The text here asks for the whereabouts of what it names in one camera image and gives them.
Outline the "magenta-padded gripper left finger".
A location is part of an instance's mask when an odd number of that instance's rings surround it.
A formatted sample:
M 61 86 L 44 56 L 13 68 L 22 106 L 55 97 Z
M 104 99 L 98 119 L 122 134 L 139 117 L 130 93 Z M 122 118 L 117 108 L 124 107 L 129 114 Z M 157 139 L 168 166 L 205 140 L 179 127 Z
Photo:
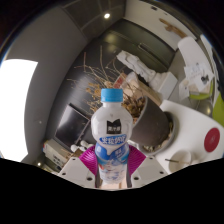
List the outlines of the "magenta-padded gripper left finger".
M 84 188 L 98 188 L 99 172 L 95 147 L 90 147 L 79 157 L 71 157 L 58 176 Z

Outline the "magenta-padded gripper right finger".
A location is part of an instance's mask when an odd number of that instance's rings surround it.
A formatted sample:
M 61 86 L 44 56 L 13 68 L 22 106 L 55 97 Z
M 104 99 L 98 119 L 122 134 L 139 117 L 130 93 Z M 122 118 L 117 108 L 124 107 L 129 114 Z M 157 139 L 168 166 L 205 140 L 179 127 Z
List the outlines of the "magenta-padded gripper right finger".
M 147 157 L 134 146 L 129 146 L 126 183 L 128 188 L 139 188 L 168 175 L 154 156 Z

